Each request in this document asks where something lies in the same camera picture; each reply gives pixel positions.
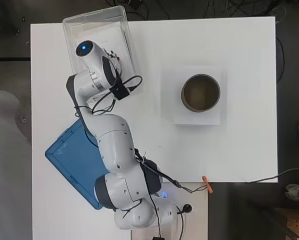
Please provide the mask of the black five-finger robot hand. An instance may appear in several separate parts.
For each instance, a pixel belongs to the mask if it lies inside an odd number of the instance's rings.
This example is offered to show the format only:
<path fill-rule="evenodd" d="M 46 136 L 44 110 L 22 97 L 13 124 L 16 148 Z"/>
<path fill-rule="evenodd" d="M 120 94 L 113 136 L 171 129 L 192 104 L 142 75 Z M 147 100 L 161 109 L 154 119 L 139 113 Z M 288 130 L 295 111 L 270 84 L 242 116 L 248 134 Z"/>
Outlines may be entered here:
<path fill-rule="evenodd" d="M 119 76 L 121 77 L 122 73 L 123 73 L 123 68 L 121 65 L 120 58 L 118 56 L 114 57 L 113 62 L 114 62 L 115 69 L 117 70 L 117 72 L 119 73 Z"/>

